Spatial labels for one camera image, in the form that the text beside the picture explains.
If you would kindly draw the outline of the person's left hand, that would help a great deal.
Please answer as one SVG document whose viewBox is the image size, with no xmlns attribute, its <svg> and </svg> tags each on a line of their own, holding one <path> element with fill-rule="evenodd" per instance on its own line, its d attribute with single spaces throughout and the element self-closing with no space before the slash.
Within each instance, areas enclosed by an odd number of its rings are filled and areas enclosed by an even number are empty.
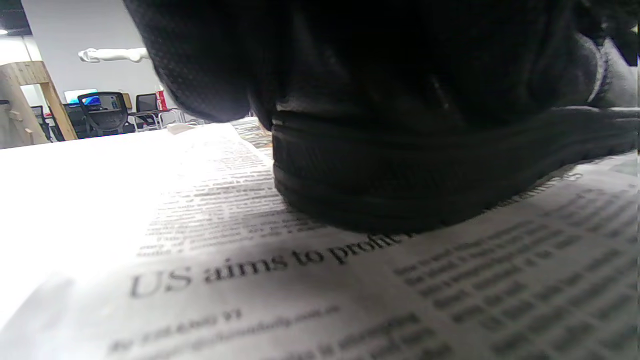
<svg viewBox="0 0 640 360">
<path fill-rule="evenodd" d="M 604 46 L 637 50 L 637 0 L 126 0 L 186 112 L 419 132 L 596 105 Z"/>
</svg>

